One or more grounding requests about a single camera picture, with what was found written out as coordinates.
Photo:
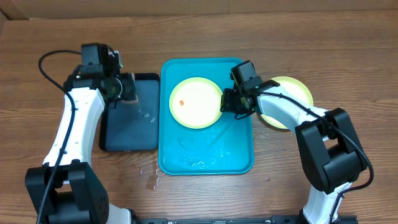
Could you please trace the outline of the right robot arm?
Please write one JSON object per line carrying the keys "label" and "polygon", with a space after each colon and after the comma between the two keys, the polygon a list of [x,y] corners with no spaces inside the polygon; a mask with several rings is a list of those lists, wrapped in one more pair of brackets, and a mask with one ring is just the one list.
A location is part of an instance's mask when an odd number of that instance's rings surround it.
{"label": "right robot arm", "polygon": [[348,113],[311,106],[275,80],[263,81],[247,60],[231,69],[233,88],[221,97],[221,111],[243,119],[253,113],[276,119],[297,138],[302,168],[311,184],[307,203],[297,215],[273,215],[267,223],[357,223],[338,214],[348,192],[369,186],[374,170]]}

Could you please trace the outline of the yellow-green plate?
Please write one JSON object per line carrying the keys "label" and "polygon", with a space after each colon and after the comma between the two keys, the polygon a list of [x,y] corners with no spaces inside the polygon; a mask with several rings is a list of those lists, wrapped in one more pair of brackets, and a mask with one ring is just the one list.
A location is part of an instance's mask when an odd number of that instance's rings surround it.
{"label": "yellow-green plate", "polygon": [[[292,77],[274,77],[272,80],[278,82],[285,90],[306,104],[313,106],[313,97],[310,93],[310,90],[299,80],[294,79]],[[278,128],[278,129],[287,129],[282,123],[277,121],[276,119],[266,116],[264,114],[261,115],[261,118],[268,123],[269,125]]]}
{"label": "yellow-green plate", "polygon": [[221,96],[221,89],[213,81],[202,77],[188,78],[172,90],[169,109],[182,126],[207,128],[221,117]]}

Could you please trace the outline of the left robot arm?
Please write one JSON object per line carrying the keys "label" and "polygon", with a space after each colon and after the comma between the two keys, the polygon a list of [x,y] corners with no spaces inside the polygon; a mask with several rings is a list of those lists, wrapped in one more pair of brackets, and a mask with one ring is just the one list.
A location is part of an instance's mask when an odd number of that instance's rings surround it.
{"label": "left robot arm", "polygon": [[30,168],[25,186],[37,223],[139,223],[135,212],[109,202],[91,168],[100,116],[108,105],[138,97],[131,73],[121,73],[119,52],[106,44],[83,44],[77,65],[63,85],[64,110],[52,148],[40,167]]}

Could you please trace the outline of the green brown sponge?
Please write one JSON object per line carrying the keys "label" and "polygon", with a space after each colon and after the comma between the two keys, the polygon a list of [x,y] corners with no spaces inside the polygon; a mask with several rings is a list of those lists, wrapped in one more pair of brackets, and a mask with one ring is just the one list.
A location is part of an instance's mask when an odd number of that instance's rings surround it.
{"label": "green brown sponge", "polygon": [[133,104],[136,106],[137,112],[140,113],[140,114],[142,114],[141,105],[140,105],[139,97],[138,97],[137,86],[136,86],[136,76],[135,76],[134,73],[132,73],[131,76],[132,76],[132,80],[133,80],[134,97],[135,97],[135,99],[134,99],[134,101],[133,101]]}

